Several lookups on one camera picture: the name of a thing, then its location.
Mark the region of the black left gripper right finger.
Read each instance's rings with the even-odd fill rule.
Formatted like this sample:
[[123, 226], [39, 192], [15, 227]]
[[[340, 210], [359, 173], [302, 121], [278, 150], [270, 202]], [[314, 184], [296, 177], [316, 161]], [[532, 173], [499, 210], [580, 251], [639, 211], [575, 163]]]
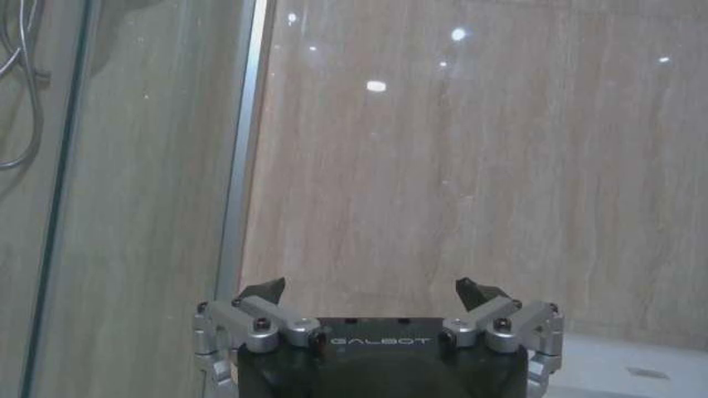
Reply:
[[502, 288], [463, 277], [455, 290], [466, 313], [444, 318], [440, 348], [462, 361], [471, 354], [476, 373], [491, 384], [480, 397], [543, 397], [562, 369], [564, 315], [555, 303], [523, 303]]

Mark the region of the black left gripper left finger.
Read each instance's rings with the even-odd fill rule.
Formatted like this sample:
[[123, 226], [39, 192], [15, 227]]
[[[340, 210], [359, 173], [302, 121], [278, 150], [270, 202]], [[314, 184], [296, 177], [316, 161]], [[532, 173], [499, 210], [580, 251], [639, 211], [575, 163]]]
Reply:
[[250, 285], [230, 301], [198, 304], [192, 349], [204, 374], [203, 397], [238, 397], [238, 352], [266, 354], [282, 345], [322, 351], [322, 323], [280, 306], [286, 278]]

